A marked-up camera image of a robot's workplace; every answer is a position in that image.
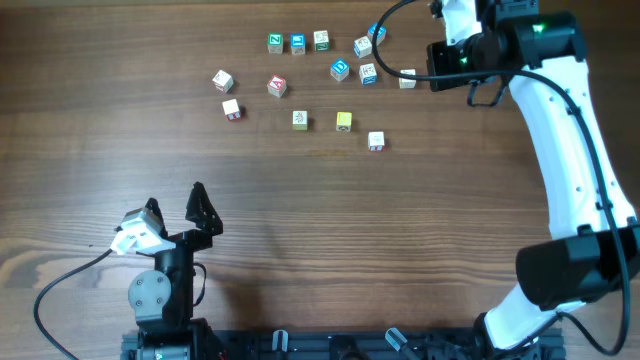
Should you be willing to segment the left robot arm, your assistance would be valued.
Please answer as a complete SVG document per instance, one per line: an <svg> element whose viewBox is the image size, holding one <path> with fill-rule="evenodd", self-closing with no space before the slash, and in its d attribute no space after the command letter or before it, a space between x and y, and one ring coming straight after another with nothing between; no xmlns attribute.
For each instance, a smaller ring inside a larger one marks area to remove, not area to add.
<svg viewBox="0 0 640 360"><path fill-rule="evenodd" d="M129 287L138 331L122 337L122 360L228 357L208 322L193 317L205 294L194 294L195 269L204 267L194 261L194 254L210 248L213 238L223 233L223 223L200 182L193 184L185 219L195 227L171 236L162 228L161 238L170 247L152 253L154 268L136 276Z"/></svg>

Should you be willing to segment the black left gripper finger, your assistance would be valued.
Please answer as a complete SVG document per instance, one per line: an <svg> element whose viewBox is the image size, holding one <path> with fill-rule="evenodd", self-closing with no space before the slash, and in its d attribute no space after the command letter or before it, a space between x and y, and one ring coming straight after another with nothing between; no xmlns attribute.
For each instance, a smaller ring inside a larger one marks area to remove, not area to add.
<svg viewBox="0 0 640 360"><path fill-rule="evenodd" d="M213 207L204 185L195 182L186 205L185 219L210 235L223 233L223 222Z"/></svg>
<svg viewBox="0 0 640 360"><path fill-rule="evenodd" d="M158 230L158 234L160 235L161 238L167 238L168 237L168 233L165 227L165 223L164 223L164 218L161 212L161 209L159 207L159 203L158 201L153 198L150 197L146 204L145 207L155 216L155 218L157 219L157 223L160 225L160 229Z"/></svg>

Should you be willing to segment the ladybug picture block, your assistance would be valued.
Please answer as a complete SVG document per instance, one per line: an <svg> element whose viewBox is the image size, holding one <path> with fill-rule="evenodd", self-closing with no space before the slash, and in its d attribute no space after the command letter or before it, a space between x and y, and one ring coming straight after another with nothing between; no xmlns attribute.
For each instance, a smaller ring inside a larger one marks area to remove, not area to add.
<svg viewBox="0 0 640 360"><path fill-rule="evenodd" d="M308 112L302 110L293 111L292 127L294 130L306 131L308 129Z"/></svg>

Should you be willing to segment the white red green block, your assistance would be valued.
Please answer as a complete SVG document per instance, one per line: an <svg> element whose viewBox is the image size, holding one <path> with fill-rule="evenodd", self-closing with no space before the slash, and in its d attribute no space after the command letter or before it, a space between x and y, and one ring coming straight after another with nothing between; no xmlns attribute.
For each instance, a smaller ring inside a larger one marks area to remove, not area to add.
<svg viewBox="0 0 640 360"><path fill-rule="evenodd" d="M380 152L385 148L385 138L383 131L368 133L368 148L372 152Z"/></svg>

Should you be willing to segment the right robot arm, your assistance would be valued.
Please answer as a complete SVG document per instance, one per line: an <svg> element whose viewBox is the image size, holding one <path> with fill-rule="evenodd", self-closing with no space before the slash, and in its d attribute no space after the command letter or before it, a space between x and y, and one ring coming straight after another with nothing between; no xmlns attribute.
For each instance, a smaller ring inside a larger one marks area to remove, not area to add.
<svg viewBox="0 0 640 360"><path fill-rule="evenodd" d="M550 240L518 252L517 285L481 318L489 353L526 351L556 321L620 291L620 330L608 349L618 354L639 270L639 222L600 134L576 18L543 14L534 1L434 1L430 10L446 34L427 49L432 90L499 79L525 119L548 201Z"/></svg>

